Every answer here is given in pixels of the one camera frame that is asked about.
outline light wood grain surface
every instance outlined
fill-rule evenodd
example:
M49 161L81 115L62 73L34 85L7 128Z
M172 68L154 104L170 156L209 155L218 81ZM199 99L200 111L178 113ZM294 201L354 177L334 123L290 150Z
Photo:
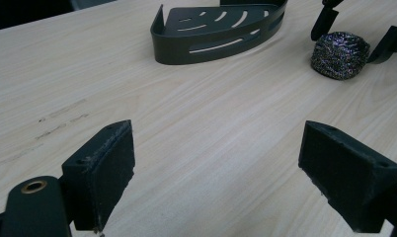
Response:
M112 236L354 234L297 167L306 120L343 130L397 162L397 54L352 80L309 65L321 1L290 0L279 32L238 55L194 65L154 60L160 4L120 0L0 31L0 212L25 179L60 165L98 130L131 119L135 175ZM346 1L332 31L375 47L397 0ZM381 234L389 236L386 223ZM73 232L74 236L93 236Z

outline slotted shelf tray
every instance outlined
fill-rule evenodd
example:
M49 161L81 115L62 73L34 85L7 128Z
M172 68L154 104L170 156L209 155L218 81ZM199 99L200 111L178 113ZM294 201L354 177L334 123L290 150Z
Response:
M192 64L228 57L271 38L280 28L287 0L221 0L220 7L163 6L151 27L156 61Z

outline metal scrub pad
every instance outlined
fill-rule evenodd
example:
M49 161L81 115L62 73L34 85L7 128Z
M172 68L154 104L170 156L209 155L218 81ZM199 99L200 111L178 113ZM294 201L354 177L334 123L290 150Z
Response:
M356 35L330 33L316 41L311 64L322 75L347 80L361 72L367 63L369 50L370 45Z
M221 0L220 7L175 8L166 26L162 6L151 27L156 61L192 64L228 57L272 37L287 0Z

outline wooden table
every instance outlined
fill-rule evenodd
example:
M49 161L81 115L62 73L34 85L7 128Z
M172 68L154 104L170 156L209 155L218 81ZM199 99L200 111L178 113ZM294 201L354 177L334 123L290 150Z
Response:
M218 6L119 0L0 31L0 212L17 184L60 177L60 165L98 130L131 119L135 175L108 237L370 236L353 233L297 158L311 119L397 162L397 54L349 81L321 76L309 64L321 1L290 0L281 29L262 45L162 65L149 32L160 4L165 16ZM338 10L332 31L372 47L397 26L397 0L346 1ZM371 236L390 231L386 223Z

